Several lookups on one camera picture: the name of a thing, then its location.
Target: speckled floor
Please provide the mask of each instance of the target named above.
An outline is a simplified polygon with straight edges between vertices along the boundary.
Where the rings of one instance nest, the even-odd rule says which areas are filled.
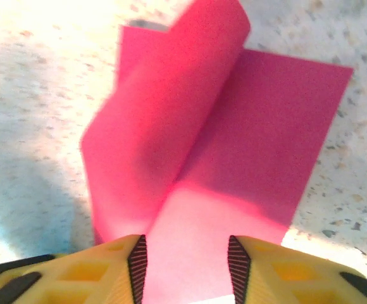
[[[92,244],[78,141],[113,85],[118,27],[185,0],[0,0],[0,262]],[[367,275],[367,0],[243,0],[249,48],[355,68],[283,240]]]

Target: floor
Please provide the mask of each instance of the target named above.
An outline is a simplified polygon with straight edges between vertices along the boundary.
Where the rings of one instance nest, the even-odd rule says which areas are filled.
[[[0,0],[0,262],[92,245],[78,141],[109,94],[119,26],[187,0]],[[355,68],[283,245],[367,275],[367,0],[243,0],[248,48]]]

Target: pink sheet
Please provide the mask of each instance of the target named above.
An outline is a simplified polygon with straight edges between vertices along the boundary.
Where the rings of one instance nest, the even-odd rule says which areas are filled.
[[[352,75],[242,50],[244,16],[197,0],[167,34],[124,28],[83,138],[97,241],[147,234],[144,303],[230,294],[231,234],[281,242]]]

